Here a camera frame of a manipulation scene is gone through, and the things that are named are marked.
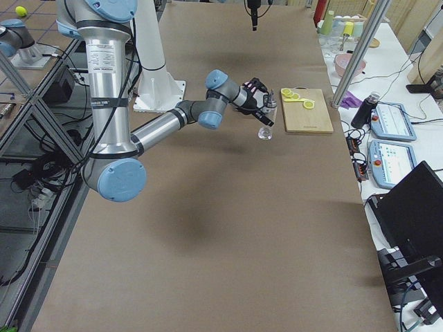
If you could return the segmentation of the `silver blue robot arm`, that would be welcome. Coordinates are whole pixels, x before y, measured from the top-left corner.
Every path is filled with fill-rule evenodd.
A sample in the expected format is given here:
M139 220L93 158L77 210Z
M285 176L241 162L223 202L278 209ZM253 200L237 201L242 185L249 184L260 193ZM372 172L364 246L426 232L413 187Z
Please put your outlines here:
M158 70L165 64L153 2L58 1L57 24L61 34L86 45L95 142L80 169L84 182L104 199L125 202L136 197L147 180L138 157L188 124L217 129L228 105L273 125L265 113L273 94L259 79L237 84L213 70L202 101L181 101L131 131L128 83L134 61Z

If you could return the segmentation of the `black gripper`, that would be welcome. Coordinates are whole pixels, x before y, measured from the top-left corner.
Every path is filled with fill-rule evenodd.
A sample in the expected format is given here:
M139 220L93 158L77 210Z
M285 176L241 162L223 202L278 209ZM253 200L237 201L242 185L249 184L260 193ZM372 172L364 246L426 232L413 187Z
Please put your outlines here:
M249 9L253 31L257 30L258 9L261 5L262 2L260 0L246 0L246 8ZM264 96L269 93L267 87L257 77L253 77L249 82L255 82L257 90L255 93L250 93L249 91L245 91L241 85L240 92L246 94L246 100L242 104L237 103L237 110L244 115L253 115L265 126L272 127L274 121L266 117L266 114L262 111Z

